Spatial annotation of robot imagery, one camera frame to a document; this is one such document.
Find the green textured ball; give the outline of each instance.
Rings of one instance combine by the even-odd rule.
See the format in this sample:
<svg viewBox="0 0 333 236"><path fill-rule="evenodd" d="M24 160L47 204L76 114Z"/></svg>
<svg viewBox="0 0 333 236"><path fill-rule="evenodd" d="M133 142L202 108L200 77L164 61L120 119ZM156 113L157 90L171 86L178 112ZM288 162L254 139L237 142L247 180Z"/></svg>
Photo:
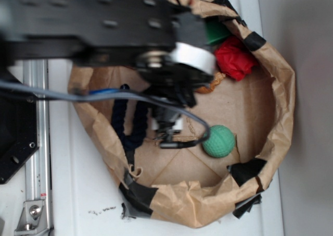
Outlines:
<svg viewBox="0 0 333 236"><path fill-rule="evenodd" d="M229 128L216 125L210 128L210 137L203 142L203 149L215 158L227 156L234 149L236 140Z"/></svg>

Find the brown paper bag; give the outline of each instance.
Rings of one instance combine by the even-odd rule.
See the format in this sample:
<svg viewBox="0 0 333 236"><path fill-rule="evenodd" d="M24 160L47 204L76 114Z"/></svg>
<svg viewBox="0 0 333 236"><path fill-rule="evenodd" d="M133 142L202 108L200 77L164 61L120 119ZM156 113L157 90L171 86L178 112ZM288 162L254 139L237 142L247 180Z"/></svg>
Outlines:
<svg viewBox="0 0 333 236"><path fill-rule="evenodd" d="M295 76L281 55L251 32L230 7L195 0L193 12L202 17L219 16L261 65L240 82L226 78L212 93L196 94L198 105L190 110L209 125L225 125L236 134L237 146L230 155L212 158L201 145L162 150L148 128L143 145L135 152L135 170L131 171L110 125L113 101L77 103L75 108L119 185L131 216L198 228L254 203L268 188L291 143ZM119 88L125 83L137 91L148 87L135 70L127 67L74 66L69 91ZM131 131L134 109L135 102L129 101L125 133ZM184 118L184 129L175 139L193 140L203 132L199 124Z"/></svg>

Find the green object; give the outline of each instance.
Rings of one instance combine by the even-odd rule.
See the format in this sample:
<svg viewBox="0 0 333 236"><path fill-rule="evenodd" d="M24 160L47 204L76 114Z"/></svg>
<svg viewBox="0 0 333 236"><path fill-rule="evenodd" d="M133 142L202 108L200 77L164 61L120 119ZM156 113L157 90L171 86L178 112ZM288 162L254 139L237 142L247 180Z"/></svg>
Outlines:
<svg viewBox="0 0 333 236"><path fill-rule="evenodd" d="M229 29L219 22L218 17L206 18L205 23L209 45L221 44L231 35Z"/></svg>
<svg viewBox="0 0 333 236"><path fill-rule="evenodd" d="M207 154L215 158L227 156L234 149L236 140L229 128L216 125L210 128L210 137L203 142L203 149Z"/></svg>

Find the red object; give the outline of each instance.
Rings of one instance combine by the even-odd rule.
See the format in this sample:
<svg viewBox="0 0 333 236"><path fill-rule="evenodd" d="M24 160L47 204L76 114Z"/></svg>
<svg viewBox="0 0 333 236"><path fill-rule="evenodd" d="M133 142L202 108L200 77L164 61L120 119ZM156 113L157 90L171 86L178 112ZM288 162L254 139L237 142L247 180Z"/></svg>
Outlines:
<svg viewBox="0 0 333 236"><path fill-rule="evenodd" d="M259 65L243 42L234 35L228 37L214 54L221 72L237 81L251 73L253 66Z"/></svg>

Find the black metal bracket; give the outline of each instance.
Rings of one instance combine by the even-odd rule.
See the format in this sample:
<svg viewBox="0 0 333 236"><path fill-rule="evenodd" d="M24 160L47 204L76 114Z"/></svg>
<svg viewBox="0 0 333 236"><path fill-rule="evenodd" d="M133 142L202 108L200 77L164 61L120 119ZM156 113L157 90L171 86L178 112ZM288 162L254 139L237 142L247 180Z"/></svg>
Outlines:
<svg viewBox="0 0 333 236"><path fill-rule="evenodd" d="M0 78L20 83L8 71L1 71ZM36 113L32 94L1 91L0 184L7 183L38 149Z"/></svg>

